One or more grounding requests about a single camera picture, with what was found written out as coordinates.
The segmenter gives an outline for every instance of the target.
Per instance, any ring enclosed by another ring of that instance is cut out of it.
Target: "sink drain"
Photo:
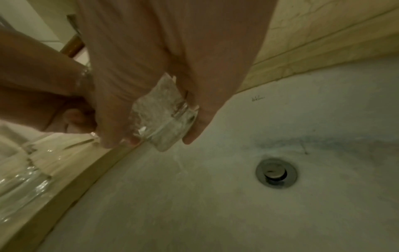
[[[281,159],[266,159],[256,167],[256,177],[265,186],[282,189],[293,185],[298,173],[288,162]]]

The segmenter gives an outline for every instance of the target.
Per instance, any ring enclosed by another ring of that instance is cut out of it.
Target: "bathroom sink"
[[[38,251],[395,252],[399,58],[348,64],[234,96],[190,146],[143,144]],[[292,165],[290,187],[255,175]]]

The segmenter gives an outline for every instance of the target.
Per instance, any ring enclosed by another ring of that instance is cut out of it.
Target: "transparent object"
[[[91,97],[94,96],[89,69],[82,72],[76,88],[84,88],[92,93]],[[133,104],[129,134],[150,142],[158,151],[164,152],[183,138],[196,116],[197,111],[189,108],[173,79],[165,73],[150,93]]]
[[[90,134],[45,134],[0,160],[0,222],[46,191],[51,175],[76,155],[74,147],[91,142]]]

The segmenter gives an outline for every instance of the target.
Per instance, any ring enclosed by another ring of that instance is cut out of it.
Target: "white sink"
[[[236,95],[192,145],[121,160],[38,251],[398,251],[398,69],[379,59]],[[261,184],[268,157],[297,182]]]

